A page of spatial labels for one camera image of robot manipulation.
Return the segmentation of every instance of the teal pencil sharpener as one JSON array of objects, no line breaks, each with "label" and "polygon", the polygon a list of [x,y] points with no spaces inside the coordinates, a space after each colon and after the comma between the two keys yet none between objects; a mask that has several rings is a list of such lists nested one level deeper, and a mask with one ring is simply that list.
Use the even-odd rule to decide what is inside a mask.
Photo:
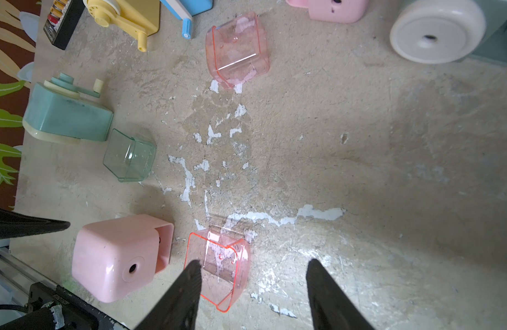
[{"label": "teal pencil sharpener", "polygon": [[105,141],[112,123],[112,111],[80,94],[99,98],[102,87],[103,81],[99,79],[93,90],[75,86],[74,78],[64,73],[43,84],[36,83],[24,114],[24,129],[31,136],[48,142]]}]

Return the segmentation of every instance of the pink translucent container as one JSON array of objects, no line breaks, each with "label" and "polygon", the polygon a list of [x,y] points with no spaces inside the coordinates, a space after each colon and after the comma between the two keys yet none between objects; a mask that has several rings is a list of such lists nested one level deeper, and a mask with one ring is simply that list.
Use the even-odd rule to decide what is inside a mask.
[{"label": "pink translucent container", "polygon": [[191,233],[184,268],[199,260],[202,266],[201,296],[226,313],[248,283],[250,245],[211,229]]},{"label": "pink translucent container", "polygon": [[211,76],[226,89],[268,72],[266,32],[257,14],[212,27],[206,35],[206,59]]},{"label": "pink translucent container", "polygon": [[123,298],[167,267],[173,230],[146,214],[87,224],[75,240],[72,276],[103,303]]}]

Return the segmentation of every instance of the green leaf pattern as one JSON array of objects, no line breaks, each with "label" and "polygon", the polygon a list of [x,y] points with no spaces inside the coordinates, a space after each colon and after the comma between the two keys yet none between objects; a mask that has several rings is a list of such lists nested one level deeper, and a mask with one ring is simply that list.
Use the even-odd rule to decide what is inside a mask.
[{"label": "green leaf pattern", "polygon": [[20,157],[21,152],[8,145],[0,143],[0,184],[5,182],[12,185],[12,180],[15,178],[10,173],[17,173],[18,171],[11,166],[4,164],[4,157]]},{"label": "green leaf pattern", "polygon": [[0,127],[22,127],[22,117],[0,109]]},{"label": "green leaf pattern", "polygon": [[13,83],[0,83],[0,96],[5,96],[10,93],[20,90],[24,86],[25,81],[21,80]]}]

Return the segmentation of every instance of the white paint stain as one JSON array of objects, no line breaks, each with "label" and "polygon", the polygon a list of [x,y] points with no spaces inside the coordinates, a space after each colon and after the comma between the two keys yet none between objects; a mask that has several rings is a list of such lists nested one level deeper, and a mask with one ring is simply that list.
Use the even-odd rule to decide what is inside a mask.
[{"label": "white paint stain", "polygon": [[202,162],[198,165],[195,165],[195,167],[193,167],[193,169],[196,171],[197,169],[201,169],[203,170],[204,172],[207,172],[209,169],[210,169],[210,162],[208,162],[207,160],[202,160]]},{"label": "white paint stain", "polygon": [[233,90],[235,90],[235,93],[241,94],[242,93],[242,83],[238,83],[237,85],[233,86]]},{"label": "white paint stain", "polygon": [[204,208],[206,209],[206,219],[210,218],[210,211],[208,210],[208,191],[204,190]]},{"label": "white paint stain", "polygon": [[200,133],[195,133],[195,134],[193,134],[193,136],[195,137],[195,140],[198,143],[202,143],[202,136],[200,136]]},{"label": "white paint stain", "polygon": [[334,220],[342,217],[346,212],[347,212],[347,210],[344,208],[331,208],[326,211],[320,211],[320,210],[316,210],[315,208],[313,208],[313,206],[310,204],[305,204],[302,208],[297,210],[296,217],[287,216],[287,217],[281,218],[279,221],[277,221],[274,218],[272,218],[271,215],[269,215],[267,213],[251,212],[250,211],[246,214],[233,213],[233,214],[228,215],[226,224],[228,224],[228,222],[230,222],[230,224],[232,224],[234,226],[241,219],[248,219],[254,223],[256,223],[259,220],[268,220],[268,223],[272,223],[272,224],[276,225],[277,227],[280,227],[284,224],[296,224],[296,220],[300,216],[303,218],[312,217],[314,219],[334,221]]},{"label": "white paint stain", "polygon": [[210,90],[214,91],[215,93],[219,93],[219,82],[213,79],[211,81]]},{"label": "white paint stain", "polygon": [[273,312],[276,312],[280,315],[285,315],[285,316],[289,316],[289,317],[293,317],[293,318],[297,318],[296,314],[292,313],[291,311],[289,311],[288,309],[286,308],[281,308],[281,310],[279,310],[279,306],[277,305],[274,305],[274,304],[268,304],[268,306],[270,307],[270,309],[273,311]]},{"label": "white paint stain", "polygon": [[246,107],[243,106],[242,104],[239,104],[239,106],[237,107],[237,110],[235,110],[235,118],[242,117],[245,114],[246,114]]},{"label": "white paint stain", "polygon": [[257,300],[257,303],[259,303],[259,304],[263,302],[263,299],[261,297],[259,297],[259,295],[256,294],[255,292],[252,292],[250,294],[250,298]]},{"label": "white paint stain", "polygon": [[346,212],[347,210],[344,208],[331,208],[327,211],[320,211],[313,208],[312,205],[306,204],[297,211],[297,217],[302,216],[306,218],[311,216],[315,219],[334,221],[342,217]]},{"label": "white paint stain", "polygon": [[235,133],[242,133],[242,129],[240,127],[230,129],[230,137],[232,137]]},{"label": "white paint stain", "polygon": [[169,155],[169,162],[180,164],[184,168],[184,173],[186,176],[185,177],[186,188],[184,189],[184,192],[182,193],[182,195],[180,195],[180,200],[182,202],[187,202],[187,204],[191,208],[191,200],[189,198],[189,194],[191,192],[191,188],[195,188],[195,178],[193,177],[191,172],[186,168],[186,161],[184,158],[177,158],[177,157]]},{"label": "white paint stain", "polygon": [[251,229],[246,229],[244,231],[244,238],[246,239],[246,241],[248,243],[251,243],[253,242],[254,238],[257,237],[257,233],[255,232],[255,230],[251,230]]},{"label": "white paint stain", "polygon": [[213,144],[211,139],[221,137],[222,134],[220,133],[214,133],[213,128],[211,128],[211,125],[208,127],[208,141],[206,142],[207,145]]},{"label": "white paint stain", "polygon": [[200,225],[197,219],[195,219],[195,225],[197,227],[197,230],[204,230],[206,229],[204,226]]},{"label": "white paint stain", "polygon": [[281,287],[277,284],[278,281],[279,278],[276,274],[274,274],[274,270],[272,268],[263,270],[263,276],[257,281],[259,294],[263,294],[265,292],[273,292],[275,294],[279,293]]}]

